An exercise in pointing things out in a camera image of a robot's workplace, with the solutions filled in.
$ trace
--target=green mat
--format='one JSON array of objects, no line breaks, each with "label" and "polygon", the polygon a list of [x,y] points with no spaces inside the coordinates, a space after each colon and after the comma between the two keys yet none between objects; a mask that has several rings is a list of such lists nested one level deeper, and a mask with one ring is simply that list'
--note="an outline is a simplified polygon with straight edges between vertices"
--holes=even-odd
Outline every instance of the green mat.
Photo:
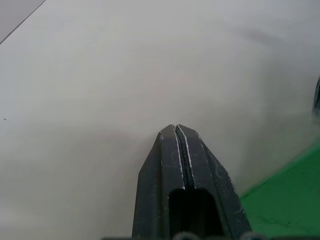
[{"label": "green mat", "polygon": [[257,233],[320,235],[320,142],[241,201]]}]

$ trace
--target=white table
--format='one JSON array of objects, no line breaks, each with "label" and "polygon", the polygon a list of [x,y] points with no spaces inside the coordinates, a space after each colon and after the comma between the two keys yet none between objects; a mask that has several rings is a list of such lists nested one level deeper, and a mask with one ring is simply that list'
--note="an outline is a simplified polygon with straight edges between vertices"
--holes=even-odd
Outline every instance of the white table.
[{"label": "white table", "polygon": [[168,124],[197,130],[240,193],[284,166],[320,134],[319,7],[47,0],[0,45],[1,240],[129,236]]}]

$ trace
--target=white surface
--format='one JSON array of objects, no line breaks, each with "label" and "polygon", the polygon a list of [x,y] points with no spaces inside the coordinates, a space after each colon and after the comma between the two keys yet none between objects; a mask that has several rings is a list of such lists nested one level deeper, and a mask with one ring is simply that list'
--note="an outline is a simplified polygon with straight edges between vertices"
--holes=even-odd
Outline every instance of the white surface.
[{"label": "white surface", "polygon": [[25,20],[44,0],[1,0],[0,42]]},{"label": "white surface", "polygon": [[319,3],[47,0],[0,45],[1,240],[129,236],[168,124],[239,192],[285,165],[320,133]]}]

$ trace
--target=green surface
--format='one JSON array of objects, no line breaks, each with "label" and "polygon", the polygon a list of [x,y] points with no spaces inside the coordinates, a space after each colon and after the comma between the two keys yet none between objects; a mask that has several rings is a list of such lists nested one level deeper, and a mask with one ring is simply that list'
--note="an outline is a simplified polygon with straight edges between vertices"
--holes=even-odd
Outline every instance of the green surface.
[{"label": "green surface", "polygon": [[320,235],[320,142],[241,201],[255,232]]}]

